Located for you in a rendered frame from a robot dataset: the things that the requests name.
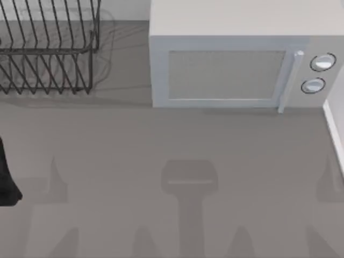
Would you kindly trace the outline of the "pale microwave oven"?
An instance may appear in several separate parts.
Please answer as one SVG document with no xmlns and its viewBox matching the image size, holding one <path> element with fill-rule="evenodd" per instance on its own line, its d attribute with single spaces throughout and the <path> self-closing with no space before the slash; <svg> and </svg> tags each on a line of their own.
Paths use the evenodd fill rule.
<svg viewBox="0 0 344 258">
<path fill-rule="evenodd" d="M 153 35 L 305 37 L 309 43 L 285 109 L 317 109 L 344 67 L 344 0 L 152 0 Z M 336 64 L 313 71 L 311 60 L 326 53 Z M 326 81 L 324 89 L 303 93 L 302 83 L 317 77 Z"/>
</svg>

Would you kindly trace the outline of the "small microwave knob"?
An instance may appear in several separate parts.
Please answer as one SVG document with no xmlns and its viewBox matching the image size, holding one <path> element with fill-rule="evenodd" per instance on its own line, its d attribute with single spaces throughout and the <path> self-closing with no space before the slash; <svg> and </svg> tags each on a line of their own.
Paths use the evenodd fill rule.
<svg viewBox="0 0 344 258">
<path fill-rule="evenodd" d="M 324 89 L 326 81 L 322 78 L 314 78 L 311 80 L 304 81 L 301 85 L 301 90 L 305 94 L 316 94 Z"/>
</svg>

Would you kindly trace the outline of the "large microwave knob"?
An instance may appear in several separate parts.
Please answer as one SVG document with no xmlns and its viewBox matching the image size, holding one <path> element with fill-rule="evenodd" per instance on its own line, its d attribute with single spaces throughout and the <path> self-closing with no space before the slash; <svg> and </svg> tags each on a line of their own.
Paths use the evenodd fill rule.
<svg viewBox="0 0 344 258">
<path fill-rule="evenodd" d="M 316 72 L 327 71 L 336 64 L 336 56 L 332 53 L 315 56 L 310 62 L 310 68 Z"/>
</svg>

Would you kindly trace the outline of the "microwave oven door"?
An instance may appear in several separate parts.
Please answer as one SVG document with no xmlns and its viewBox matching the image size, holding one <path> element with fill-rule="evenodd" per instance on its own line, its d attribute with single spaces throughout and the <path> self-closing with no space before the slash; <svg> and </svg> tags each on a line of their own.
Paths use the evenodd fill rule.
<svg viewBox="0 0 344 258">
<path fill-rule="evenodd" d="M 276 108 L 308 43 L 293 36 L 150 36 L 153 106 Z"/>
</svg>

